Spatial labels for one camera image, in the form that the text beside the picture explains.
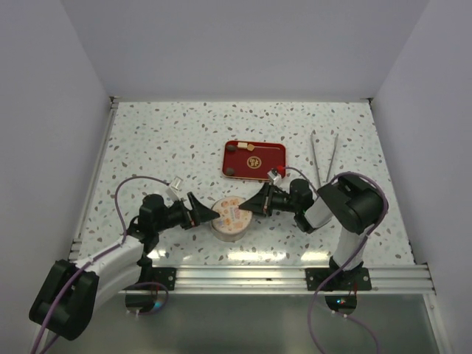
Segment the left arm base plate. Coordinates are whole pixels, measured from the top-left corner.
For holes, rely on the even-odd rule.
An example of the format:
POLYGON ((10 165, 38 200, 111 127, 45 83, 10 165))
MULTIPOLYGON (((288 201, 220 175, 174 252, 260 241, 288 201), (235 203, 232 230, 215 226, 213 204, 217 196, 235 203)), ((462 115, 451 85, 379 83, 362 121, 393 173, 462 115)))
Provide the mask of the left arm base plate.
POLYGON ((157 282, 157 288, 163 291, 166 288, 168 291, 175 289, 177 280, 177 269, 173 267, 152 267, 151 275, 152 282, 157 282))

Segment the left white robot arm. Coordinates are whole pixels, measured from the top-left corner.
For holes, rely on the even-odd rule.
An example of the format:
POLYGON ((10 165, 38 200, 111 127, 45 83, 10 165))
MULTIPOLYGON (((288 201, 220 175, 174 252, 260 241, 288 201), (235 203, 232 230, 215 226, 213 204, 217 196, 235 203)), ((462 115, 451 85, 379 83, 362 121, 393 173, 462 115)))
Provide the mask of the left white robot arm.
POLYGON ((166 206, 160 195, 147 195, 125 238, 85 259, 55 262, 29 310, 29 320, 72 341, 116 293, 131 286, 148 288, 153 281, 148 255, 161 232, 176 226, 191 229, 220 217, 192 193, 187 197, 189 206, 182 200, 166 206))

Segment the round silver tin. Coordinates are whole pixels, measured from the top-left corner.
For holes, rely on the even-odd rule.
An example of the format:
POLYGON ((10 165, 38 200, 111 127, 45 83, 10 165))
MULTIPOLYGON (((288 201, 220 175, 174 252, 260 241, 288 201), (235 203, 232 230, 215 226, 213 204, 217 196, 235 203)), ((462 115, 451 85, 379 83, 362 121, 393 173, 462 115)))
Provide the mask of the round silver tin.
POLYGON ((234 243, 246 235, 249 229, 249 224, 240 221, 230 225, 223 223, 211 223, 210 227, 213 235, 217 239, 227 243, 234 243))

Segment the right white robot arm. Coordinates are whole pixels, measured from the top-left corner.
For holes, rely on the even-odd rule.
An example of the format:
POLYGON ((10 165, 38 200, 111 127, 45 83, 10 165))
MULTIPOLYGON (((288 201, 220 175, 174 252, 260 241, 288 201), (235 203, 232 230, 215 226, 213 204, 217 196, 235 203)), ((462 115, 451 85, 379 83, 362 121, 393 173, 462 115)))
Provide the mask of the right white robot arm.
POLYGON ((311 234, 331 219, 341 225, 338 245, 330 258, 330 284, 345 289, 355 280, 353 270, 363 264, 368 237, 385 218, 389 202, 380 185, 360 173, 340 173, 317 190, 304 178, 291 181, 289 190, 266 182, 239 209, 270 217, 274 211, 291 212, 295 224, 311 234))

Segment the round silver tin lid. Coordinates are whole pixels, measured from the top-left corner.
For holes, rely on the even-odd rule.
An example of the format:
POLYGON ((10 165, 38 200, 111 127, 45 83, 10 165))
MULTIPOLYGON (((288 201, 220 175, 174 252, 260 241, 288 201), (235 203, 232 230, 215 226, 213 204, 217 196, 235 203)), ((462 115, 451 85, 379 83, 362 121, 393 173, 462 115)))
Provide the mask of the round silver tin lid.
POLYGON ((211 223, 223 223, 230 225, 240 221, 250 225, 253 218, 253 213, 239 209, 239 205, 245 200, 245 198, 238 196, 228 196, 216 201, 212 205, 212 210, 218 212, 220 217, 217 220, 211 221, 211 223))

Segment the metal tongs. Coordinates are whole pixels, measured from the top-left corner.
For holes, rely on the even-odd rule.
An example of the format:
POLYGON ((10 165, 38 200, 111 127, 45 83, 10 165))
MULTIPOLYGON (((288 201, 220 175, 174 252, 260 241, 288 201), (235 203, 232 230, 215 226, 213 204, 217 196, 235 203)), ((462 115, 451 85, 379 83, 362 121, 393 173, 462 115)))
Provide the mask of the metal tongs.
POLYGON ((330 180, 339 144, 339 135, 330 139, 321 138, 315 130, 310 132, 310 147, 313 154, 316 181, 319 186, 330 180))

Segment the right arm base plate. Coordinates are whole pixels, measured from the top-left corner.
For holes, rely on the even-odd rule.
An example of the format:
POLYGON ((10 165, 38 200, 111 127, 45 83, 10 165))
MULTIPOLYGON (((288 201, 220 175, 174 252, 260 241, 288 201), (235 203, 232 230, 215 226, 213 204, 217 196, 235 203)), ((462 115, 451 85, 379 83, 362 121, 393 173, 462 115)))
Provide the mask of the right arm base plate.
MULTIPOLYGON (((318 286, 335 272, 331 268, 306 268, 305 281, 309 291, 318 286)), ((372 283, 367 268, 341 271, 322 288, 323 291, 371 291, 372 283)))

